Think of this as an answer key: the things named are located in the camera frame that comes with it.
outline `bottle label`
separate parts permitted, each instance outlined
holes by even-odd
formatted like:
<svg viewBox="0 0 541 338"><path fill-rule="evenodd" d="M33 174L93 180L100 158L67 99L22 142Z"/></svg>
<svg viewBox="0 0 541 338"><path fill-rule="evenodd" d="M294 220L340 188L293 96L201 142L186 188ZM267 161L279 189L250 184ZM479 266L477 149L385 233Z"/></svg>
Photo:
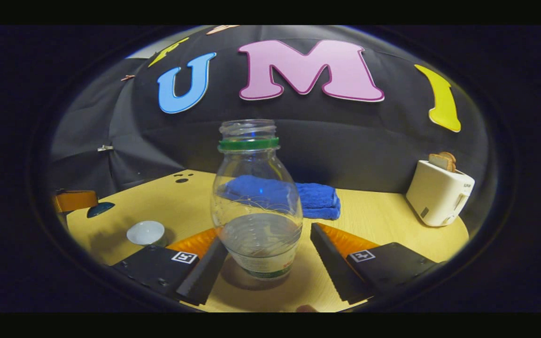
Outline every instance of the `bottle label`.
<svg viewBox="0 0 541 338"><path fill-rule="evenodd" d="M277 278L287 274L292 268L298 246L294 246L279 255L272 257L248 257L229 250L231 256L250 275L262 278Z"/></svg>

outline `letter u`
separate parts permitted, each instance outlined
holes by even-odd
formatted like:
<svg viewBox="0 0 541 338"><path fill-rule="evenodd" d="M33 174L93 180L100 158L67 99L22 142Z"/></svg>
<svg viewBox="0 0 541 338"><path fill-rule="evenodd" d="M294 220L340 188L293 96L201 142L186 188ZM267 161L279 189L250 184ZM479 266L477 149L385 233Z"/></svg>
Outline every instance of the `letter u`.
<svg viewBox="0 0 541 338"><path fill-rule="evenodd" d="M160 75L158 78L160 109L168 114L176 114L186 111L198 103L208 89L209 64L214 56L216 53L208 53L189 61L187 66L191 67L191 88L183 96L178 97L174 94L174 79L181 67L173 68Z"/></svg>

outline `letter m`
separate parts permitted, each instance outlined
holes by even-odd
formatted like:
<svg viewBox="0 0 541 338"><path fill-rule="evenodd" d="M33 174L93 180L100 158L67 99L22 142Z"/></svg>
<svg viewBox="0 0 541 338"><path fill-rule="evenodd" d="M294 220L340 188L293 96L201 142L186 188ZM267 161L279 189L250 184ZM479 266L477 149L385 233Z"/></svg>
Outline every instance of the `letter m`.
<svg viewBox="0 0 541 338"><path fill-rule="evenodd" d="M335 98L377 102L384 93L374 83L362 52L364 48L344 41L322 40L303 55L281 41L250 43L238 49L247 53L247 86L239 92L244 100L264 100L283 94L273 81L274 68L299 94L308 94L320 73L329 68L323 92Z"/></svg>

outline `white toaster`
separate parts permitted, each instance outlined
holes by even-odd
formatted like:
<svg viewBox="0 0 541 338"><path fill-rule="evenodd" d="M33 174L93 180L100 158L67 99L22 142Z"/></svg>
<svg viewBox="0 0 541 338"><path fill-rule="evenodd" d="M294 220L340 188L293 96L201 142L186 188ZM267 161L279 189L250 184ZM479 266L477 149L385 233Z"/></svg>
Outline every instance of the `white toaster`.
<svg viewBox="0 0 541 338"><path fill-rule="evenodd" d="M421 160L406 199L425 224L441 227L454 222L474 185L471 176L458 170L452 173Z"/></svg>

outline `small white bowl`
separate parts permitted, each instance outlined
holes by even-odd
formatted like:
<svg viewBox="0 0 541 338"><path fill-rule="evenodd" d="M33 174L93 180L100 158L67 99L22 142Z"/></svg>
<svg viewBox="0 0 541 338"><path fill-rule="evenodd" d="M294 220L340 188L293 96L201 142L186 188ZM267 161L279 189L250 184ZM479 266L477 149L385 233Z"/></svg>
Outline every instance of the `small white bowl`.
<svg viewBox="0 0 541 338"><path fill-rule="evenodd" d="M138 246L165 246L163 243L164 225L156 221L142 221L133 225L127 232L126 237Z"/></svg>

